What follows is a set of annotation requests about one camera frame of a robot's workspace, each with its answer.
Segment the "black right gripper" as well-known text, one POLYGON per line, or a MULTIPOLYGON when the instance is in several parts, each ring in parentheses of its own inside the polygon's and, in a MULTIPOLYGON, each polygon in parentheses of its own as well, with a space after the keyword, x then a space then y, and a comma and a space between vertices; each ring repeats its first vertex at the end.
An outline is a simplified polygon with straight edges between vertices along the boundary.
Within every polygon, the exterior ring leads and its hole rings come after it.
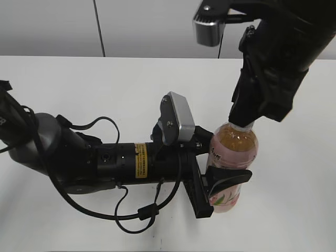
POLYGON ((308 28, 303 19, 263 19, 256 29, 246 29, 239 42, 243 67, 232 96, 230 123, 246 127, 260 116, 281 122, 292 110, 309 69, 308 28), (257 66, 263 70, 259 77, 257 66))

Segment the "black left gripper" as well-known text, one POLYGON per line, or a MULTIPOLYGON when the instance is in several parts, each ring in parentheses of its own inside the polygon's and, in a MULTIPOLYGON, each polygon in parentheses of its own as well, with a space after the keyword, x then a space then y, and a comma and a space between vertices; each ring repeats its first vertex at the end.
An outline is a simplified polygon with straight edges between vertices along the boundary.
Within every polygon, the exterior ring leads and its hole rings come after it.
MULTIPOLYGON (((194 134, 189 142, 178 142, 173 145, 164 145, 162 130, 159 126, 153 128, 152 142, 148 147, 148 176, 146 183, 173 182, 170 195, 157 204, 156 213, 164 208, 175 196, 180 183, 183 183, 191 202, 196 218, 209 218, 213 213, 206 198, 197 156, 209 152, 213 132, 200 126, 195 127, 194 134)), ((232 186, 246 183, 252 177, 252 172, 245 169, 223 169, 208 166, 205 173, 207 181, 207 195, 214 196, 232 186)))

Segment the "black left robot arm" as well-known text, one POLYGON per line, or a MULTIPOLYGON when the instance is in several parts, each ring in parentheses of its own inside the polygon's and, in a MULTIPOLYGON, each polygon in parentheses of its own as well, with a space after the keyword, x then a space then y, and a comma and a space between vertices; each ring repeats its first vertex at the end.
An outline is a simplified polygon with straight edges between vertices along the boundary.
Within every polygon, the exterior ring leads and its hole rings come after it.
POLYGON ((197 218, 213 213, 210 197, 248 182, 251 171, 210 166, 200 172, 197 156, 208 151, 213 134, 192 120, 184 96, 166 94, 160 117, 147 143, 102 143, 84 134, 90 125, 74 125, 65 117, 35 113, 10 94, 1 81, 1 140, 13 161, 47 175, 60 195, 78 211, 100 219, 154 220, 183 184, 197 218), (71 199, 132 184, 174 183, 170 196, 131 215, 100 214, 71 199))

